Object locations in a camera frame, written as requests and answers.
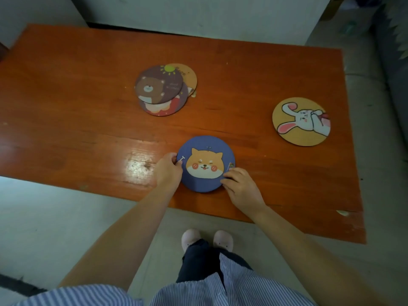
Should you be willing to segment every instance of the coaster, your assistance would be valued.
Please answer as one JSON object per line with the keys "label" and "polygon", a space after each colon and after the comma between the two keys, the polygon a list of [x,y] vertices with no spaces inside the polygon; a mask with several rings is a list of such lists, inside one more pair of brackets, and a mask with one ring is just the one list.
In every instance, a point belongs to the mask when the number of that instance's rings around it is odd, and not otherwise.
{"label": "coaster", "polygon": [[182,84],[183,77],[174,66],[158,65],[140,74],[135,83],[135,91],[143,102],[160,104],[175,97]]}
{"label": "coaster", "polygon": [[235,157],[221,139],[205,135],[189,139],[177,154],[183,160],[181,182],[190,190],[209,192],[221,186],[220,180],[229,167],[235,167]]}
{"label": "coaster", "polygon": [[330,133],[330,119],[324,108],[303,97],[280,102],[272,114],[275,130],[288,142],[298,146],[314,146]]}
{"label": "coaster", "polygon": [[173,99],[161,104],[149,104],[139,100],[139,104],[143,110],[153,116],[169,116],[178,112],[187,102],[188,90],[186,84],[183,84],[181,91]]}
{"label": "coaster", "polygon": [[188,95],[191,95],[197,87],[197,76],[195,75],[194,71],[191,69],[191,67],[181,63],[171,63],[169,65],[174,66],[176,70],[179,70],[183,77],[184,83],[187,85]]}

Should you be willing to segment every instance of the shoe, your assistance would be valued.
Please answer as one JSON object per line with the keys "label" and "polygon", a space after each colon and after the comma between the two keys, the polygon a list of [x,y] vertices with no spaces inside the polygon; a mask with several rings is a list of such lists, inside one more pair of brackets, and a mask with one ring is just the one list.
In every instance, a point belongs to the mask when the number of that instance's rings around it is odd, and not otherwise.
{"label": "shoe", "polygon": [[214,234],[214,241],[212,243],[214,247],[223,248],[229,252],[232,252],[234,247],[234,239],[231,234],[221,230]]}
{"label": "shoe", "polygon": [[184,252],[186,252],[190,245],[194,244],[199,239],[201,239],[201,235],[200,231],[197,229],[188,229],[185,231],[183,236],[181,236],[181,246],[183,247]]}

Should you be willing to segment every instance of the cartoon rabbit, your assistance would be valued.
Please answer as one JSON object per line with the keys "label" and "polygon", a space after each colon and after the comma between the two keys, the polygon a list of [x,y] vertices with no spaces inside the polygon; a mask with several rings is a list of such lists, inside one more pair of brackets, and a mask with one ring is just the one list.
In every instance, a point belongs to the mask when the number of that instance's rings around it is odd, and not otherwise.
{"label": "cartoon rabbit", "polygon": [[282,105],[283,112],[295,118],[295,121],[285,122],[278,126],[278,133],[288,133],[295,127],[305,131],[314,131],[316,133],[328,136],[330,132],[329,115],[323,113],[320,109],[313,111],[311,109],[302,109],[298,112],[294,110],[298,105],[294,102]]}

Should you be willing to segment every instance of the dark pants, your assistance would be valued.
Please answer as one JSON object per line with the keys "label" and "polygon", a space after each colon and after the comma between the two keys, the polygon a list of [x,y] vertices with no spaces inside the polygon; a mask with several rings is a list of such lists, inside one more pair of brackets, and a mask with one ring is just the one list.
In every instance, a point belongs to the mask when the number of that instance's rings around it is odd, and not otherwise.
{"label": "dark pants", "polygon": [[210,247],[207,241],[200,239],[187,248],[176,282],[203,280],[217,272],[224,283],[224,276],[220,269],[220,253],[239,265],[252,269],[239,255],[222,248]]}

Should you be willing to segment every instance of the blue and white striped shirt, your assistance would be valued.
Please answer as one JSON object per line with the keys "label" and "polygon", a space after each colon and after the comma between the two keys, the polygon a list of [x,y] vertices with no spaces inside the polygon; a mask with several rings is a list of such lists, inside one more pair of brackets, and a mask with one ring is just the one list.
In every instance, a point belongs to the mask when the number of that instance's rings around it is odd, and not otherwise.
{"label": "blue and white striped shirt", "polygon": [[[200,281],[173,283],[160,289],[150,305],[314,305],[309,299],[275,280],[259,276],[220,254],[224,286],[217,273]],[[141,306],[123,289],[104,284],[58,288],[35,295],[14,306]]]}

